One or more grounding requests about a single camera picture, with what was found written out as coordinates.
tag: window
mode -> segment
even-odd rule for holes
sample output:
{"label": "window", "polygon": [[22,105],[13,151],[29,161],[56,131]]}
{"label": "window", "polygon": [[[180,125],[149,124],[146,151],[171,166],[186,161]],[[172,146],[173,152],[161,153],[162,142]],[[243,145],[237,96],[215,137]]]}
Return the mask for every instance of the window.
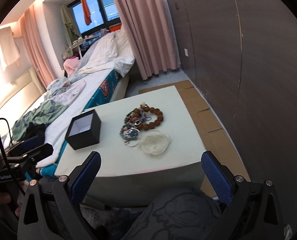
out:
{"label": "window", "polygon": [[75,0],[71,7],[82,36],[90,35],[100,29],[120,22],[120,18],[113,0],[86,0],[90,9],[91,24],[86,25],[84,12],[80,0]]}

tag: metal bolt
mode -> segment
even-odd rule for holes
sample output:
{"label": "metal bolt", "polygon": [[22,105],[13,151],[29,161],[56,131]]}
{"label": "metal bolt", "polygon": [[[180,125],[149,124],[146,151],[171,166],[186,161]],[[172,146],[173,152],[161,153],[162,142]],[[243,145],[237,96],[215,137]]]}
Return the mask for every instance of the metal bolt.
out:
{"label": "metal bolt", "polygon": [[65,175],[62,175],[61,177],[58,178],[60,182],[64,182],[67,179]]}
{"label": "metal bolt", "polygon": [[268,185],[268,186],[272,186],[272,185],[273,185],[273,182],[272,182],[271,180],[269,180],[269,179],[268,179],[265,183],[266,183],[266,185]]}
{"label": "metal bolt", "polygon": [[236,179],[236,181],[238,181],[238,182],[243,182],[243,181],[244,181],[244,178],[243,178],[241,175],[237,175],[237,176],[235,177],[235,179]]}
{"label": "metal bolt", "polygon": [[35,179],[33,179],[33,180],[31,180],[30,182],[29,182],[29,185],[31,185],[31,186],[34,186],[35,184],[36,184],[36,180]]}

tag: cardboard sheet on floor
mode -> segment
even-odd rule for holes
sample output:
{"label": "cardboard sheet on floor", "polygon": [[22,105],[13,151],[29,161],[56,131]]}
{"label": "cardboard sheet on floor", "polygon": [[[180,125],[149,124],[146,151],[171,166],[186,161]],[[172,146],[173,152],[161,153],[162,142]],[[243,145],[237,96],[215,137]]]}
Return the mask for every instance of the cardboard sheet on floor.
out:
{"label": "cardboard sheet on floor", "polygon": [[[142,94],[169,86],[175,86],[179,92],[206,150],[211,151],[220,163],[226,165],[234,175],[242,175],[246,180],[250,181],[247,171],[225,130],[222,129],[209,105],[189,80],[142,89],[138,93]],[[206,176],[201,190],[210,197],[216,196]]]}

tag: green curtain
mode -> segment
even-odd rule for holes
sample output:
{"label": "green curtain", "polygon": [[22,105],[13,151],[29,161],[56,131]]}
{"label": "green curtain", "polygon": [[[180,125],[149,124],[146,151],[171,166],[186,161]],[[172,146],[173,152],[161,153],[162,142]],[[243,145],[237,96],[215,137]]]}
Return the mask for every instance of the green curtain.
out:
{"label": "green curtain", "polygon": [[61,6],[61,15],[67,44],[72,46],[73,41],[76,41],[81,36],[81,33],[76,25],[75,18],[70,8],[67,6]]}

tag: black cable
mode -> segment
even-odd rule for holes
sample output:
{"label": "black cable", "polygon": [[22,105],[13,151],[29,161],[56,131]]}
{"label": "black cable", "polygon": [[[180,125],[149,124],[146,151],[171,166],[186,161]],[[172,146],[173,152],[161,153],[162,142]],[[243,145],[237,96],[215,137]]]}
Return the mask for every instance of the black cable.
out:
{"label": "black cable", "polygon": [[[8,124],[7,120],[5,118],[0,118],[0,120],[5,120],[6,123],[7,123],[7,127],[9,128],[9,134],[10,134],[10,125]],[[10,134],[10,144],[13,146],[13,143],[12,143],[12,135]]]}
{"label": "black cable", "polygon": [[2,139],[1,139],[1,135],[0,135],[0,151],[2,153],[3,156],[3,160],[5,162],[5,166],[7,168],[7,170],[9,171],[10,175],[12,176],[13,181],[16,183],[18,189],[20,190],[20,192],[25,195],[24,190],[22,189],[21,185],[19,184],[19,182],[16,180],[16,177],[12,171],[12,169],[10,168],[10,164],[8,163],[7,157],[6,157],[6,153],[4,151],[4,147],[3,147],[3,143],[2,143]]}

